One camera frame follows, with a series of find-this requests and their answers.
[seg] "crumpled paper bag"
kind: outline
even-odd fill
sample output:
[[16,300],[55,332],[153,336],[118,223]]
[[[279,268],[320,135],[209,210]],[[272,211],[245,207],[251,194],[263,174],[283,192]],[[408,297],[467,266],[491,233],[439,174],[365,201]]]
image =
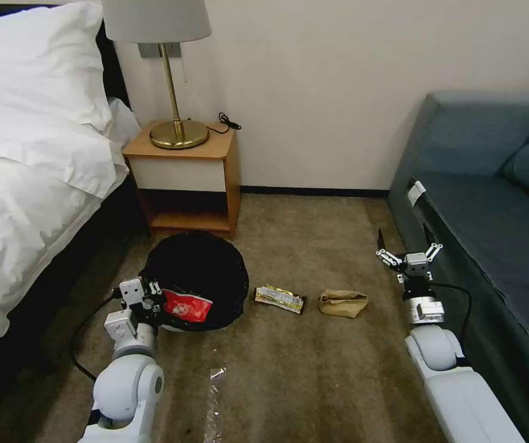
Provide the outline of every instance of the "crumpled paper bag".
[[369,303],[369,298],[360,292],[327,289],[318,299],[322,314],[355,318]]

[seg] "lamp shade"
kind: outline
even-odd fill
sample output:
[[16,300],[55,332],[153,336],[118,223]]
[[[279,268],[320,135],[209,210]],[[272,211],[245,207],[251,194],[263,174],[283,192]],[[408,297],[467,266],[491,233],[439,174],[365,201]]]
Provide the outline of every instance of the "lamp shade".
[[171,43],[211,35],[205,0],[103,0],[106,36],[131,43]]

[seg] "beige carpet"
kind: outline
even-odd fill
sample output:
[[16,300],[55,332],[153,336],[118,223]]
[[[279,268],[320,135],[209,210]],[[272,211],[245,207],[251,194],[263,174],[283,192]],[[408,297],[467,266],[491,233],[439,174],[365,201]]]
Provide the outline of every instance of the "beige carpet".
[[[159,334],[157,361],[165,392],[154,418],[155,442],[204,441],[210,370],[225,367],[216,399],[224,443],[444,442],[404,348],[407,324],[396,277],[375,257],[377,229],[401,250],[381,199],[260,196],[242,200],[236,247],[250,286],[270,283],[307,295],[302,316],[245,302],[225,330]],[[137,238],[113,285],[143,267],[157,240]],[[97,257],[62,309],[44,347],[60,370],[21,374],[0,408],[0,442],[75,442],[90,406],[92,383],[70,366],[67,342],[109,286]],[[353,289],[370,303],[354,319],[317,310],[324,289]],[[99,314],[81,339],[80,360],[98,373],[111,357]]]

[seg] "table lamp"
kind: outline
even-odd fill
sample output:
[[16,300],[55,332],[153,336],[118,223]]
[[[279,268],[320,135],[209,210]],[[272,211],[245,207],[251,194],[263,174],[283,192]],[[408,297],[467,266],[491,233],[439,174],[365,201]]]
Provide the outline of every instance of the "table lamp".
[[149,136],[164,149],[185,149],[200,145],[209,137],[207,127],[193,120],[181,120],[172,82],[165,43],[185,42],[211,35],[205,0],[103,0],[106,36],[114,41],[158,43],[166,78],[173,121],[154,127]]

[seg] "trash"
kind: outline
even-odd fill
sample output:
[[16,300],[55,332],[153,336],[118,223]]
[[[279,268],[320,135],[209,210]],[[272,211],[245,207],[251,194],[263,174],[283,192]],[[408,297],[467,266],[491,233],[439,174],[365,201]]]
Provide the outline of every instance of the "trash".
[[296,314],[303,313],[303,307],[306,303],[306,297],[271,285],[257,287],[254,290],[254,300],[267,305],[278,306]]
[[369,299],[360,292],[327,289],[318,300],[318,308],[322,314],[355,318],[367,303]]
[[221,384],[226,375],[226,368],[214,368],[209,374],[209,395],[207,396],[207,416],[205,418],[204,443],[221,443],[220,397]]
[[244,312],[249,280],[242,255],[208,232],[166,237],[149,253],[140,275],[160,285],[165,295],[160,320],[169,330],[220,329]]

